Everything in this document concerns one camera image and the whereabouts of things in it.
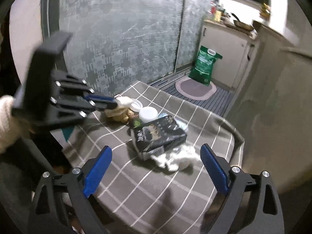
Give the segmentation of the white sleeved left forearm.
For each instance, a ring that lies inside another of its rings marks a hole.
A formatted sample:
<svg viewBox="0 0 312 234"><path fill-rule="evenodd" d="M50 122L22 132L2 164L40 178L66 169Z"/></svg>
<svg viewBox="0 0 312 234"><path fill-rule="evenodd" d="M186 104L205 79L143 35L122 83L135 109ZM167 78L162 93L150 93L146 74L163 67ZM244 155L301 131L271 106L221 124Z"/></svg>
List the white sleeved left forearm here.
<svg viewBox="0 0 312 234"><path fill-rule="evenodd" d="M21 136L28 135L30 126L28 123L18 120L12 116L14 97L5 95L1 97L0 116L0 149L3 154L6 149L12 146Z"/></svg>

